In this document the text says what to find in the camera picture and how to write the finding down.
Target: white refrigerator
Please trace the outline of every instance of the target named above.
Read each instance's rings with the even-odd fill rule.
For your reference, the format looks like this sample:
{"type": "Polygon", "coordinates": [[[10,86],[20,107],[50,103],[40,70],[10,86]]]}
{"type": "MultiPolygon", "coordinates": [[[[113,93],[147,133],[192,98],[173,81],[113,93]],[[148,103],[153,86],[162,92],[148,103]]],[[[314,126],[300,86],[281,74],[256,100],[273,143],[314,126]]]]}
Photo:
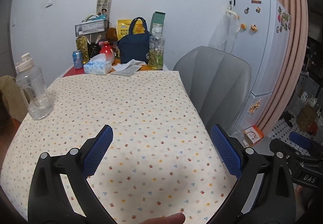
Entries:
{"type": "Polygon", "coordinates": [[[236,125],[255,125],[274,90],[286,54],[291,18],[278,0],[235,0],[240,30],[225,51],[251,66],[250,94],[236,125]]]}

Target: blue gripper pad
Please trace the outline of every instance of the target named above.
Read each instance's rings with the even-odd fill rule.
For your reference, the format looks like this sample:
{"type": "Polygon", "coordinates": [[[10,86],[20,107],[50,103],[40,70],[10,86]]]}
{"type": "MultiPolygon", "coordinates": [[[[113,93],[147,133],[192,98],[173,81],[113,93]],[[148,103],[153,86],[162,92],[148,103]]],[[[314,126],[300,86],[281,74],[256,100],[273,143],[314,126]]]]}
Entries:
{"type": "Polygon", "coordinates": [[[311,141],[296,132],[291,132],[289,134],[289,140],[294,142],[296,145],[299,145],[301,148],[311,148],[311,141]]]}
{"type": "Polygon", "coordinates": [[[82,175],[85,179],[94,175],[112,140],[112,128],[105,125],[95,138],[88,139],[80,148],[82,152],[86,153],[82,168],[82,175]]]}
{"type": "Polygon", "coordinates": [[[229,173],[239,179],[242,174],[241,158],[216,125],[212,127],[211,140],[223,159],[229,173]]]}

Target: tissue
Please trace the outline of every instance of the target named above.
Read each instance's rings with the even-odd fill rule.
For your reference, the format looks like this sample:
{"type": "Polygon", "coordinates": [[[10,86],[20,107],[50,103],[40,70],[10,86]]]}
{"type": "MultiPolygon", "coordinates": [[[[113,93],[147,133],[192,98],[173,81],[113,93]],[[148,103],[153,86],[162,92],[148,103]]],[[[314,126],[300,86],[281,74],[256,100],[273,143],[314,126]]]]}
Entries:
{"type": "Polygon", "coordinates": [[[91,58],[91,60],[84,66],[85,74],[93,75],[106,75],[112,69],[112,64],[110,61],[106,61],[105,54],[98,54],[91,58]]]}

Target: metal screw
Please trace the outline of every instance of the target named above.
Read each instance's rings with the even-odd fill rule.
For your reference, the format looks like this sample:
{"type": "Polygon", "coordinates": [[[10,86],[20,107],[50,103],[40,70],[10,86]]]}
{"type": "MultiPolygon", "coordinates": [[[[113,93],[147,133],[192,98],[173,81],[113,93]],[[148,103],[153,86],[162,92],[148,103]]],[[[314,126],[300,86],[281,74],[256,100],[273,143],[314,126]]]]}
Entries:
{"type": "Polygon", "coordinates": [[[46,152],[40,154],[40,158],[44,159],[46,157],[47,157],[47,153],[46,152]]]}
{"type": "Polygon", "coordinates": [[[276,153],[276,155],[277,155],[279,158],[283,158],[283,157],[284,157],[283,153],[281,153],[281,152],[277,152],[277,153],[276,153]]]}
{"type": "Polygon", "coordinates": [[[254,153],[254,150],[253,150],[252,148],[246,148],[246,149],[245,149],[245,151],[246,151],[249,155],[251,155],[251,154],[253,154],[253,153],[254,153]]]}
{"type": "Polygon", "coordinates": [[[78,150],[77,148],[72,148],[72,149],[69,151],[69,153],[70,153],[71,155],[76,155],[78,152],[79,152],[79,150],[78,150]]]}

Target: floral tablecloth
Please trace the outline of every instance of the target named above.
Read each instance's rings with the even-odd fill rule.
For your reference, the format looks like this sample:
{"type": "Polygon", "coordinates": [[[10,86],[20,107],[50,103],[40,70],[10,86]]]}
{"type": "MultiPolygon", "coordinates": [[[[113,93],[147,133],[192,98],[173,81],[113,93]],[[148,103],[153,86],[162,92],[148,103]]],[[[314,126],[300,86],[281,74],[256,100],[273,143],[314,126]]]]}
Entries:
{"type": "MultiPolygon", "coordinates": [[[[113,142],[88,183],[117,223],[139,223],[179,211],[204,224],[231,190],[228,173],[176,71],[130,77],[76,75],[49,87],[54,110],[29,115],[14,137],[0,184],[27,219],[28,194],[39,155],[66,154],[108,124],[113,142]]],[[[83,214],[62,175],[73,209],[83,214]]]]}

